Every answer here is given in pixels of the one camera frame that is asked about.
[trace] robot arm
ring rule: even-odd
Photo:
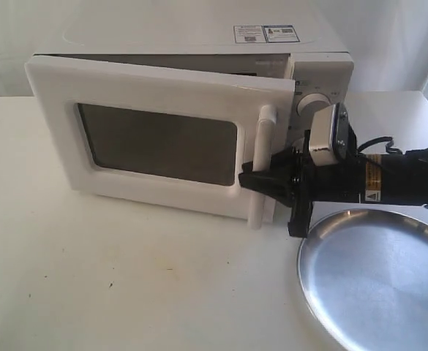
[[[384,142],[387,154],[362,154]],[[357,147],[345,106],[337,104],[315,114],[302,150],[290,147],[273,155],[265,171],[254,172],[252,163],[245,163],[239,181],[291,207],[288,232],[306,238],[315,201],[428,208],[428,148],[403,154],[391,137]]]

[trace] round metal tray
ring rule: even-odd
[[[299,249],[309,309],[347,350],[428,350],[428,225],[351,210],[317,223]]]

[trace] white microwave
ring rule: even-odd
[[[307,0],[83,2],[26,64],[73,189],[270,222],[241,165],[345,98],[353,62]]]

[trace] microwave window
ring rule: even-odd
[[[230,186],[236,125],[229,121],[78,104],[100,167]]]

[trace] table surface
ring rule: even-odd
[[[360,143],[428,146],[419,92],[347,106]],[[313,221],[355,207],[319,203]],[[423,208],[386,209],[428,224]],[[307,311],[288,215],[251,231],[74,192],[36,100],[0,98],[0,350],[339,350]]]

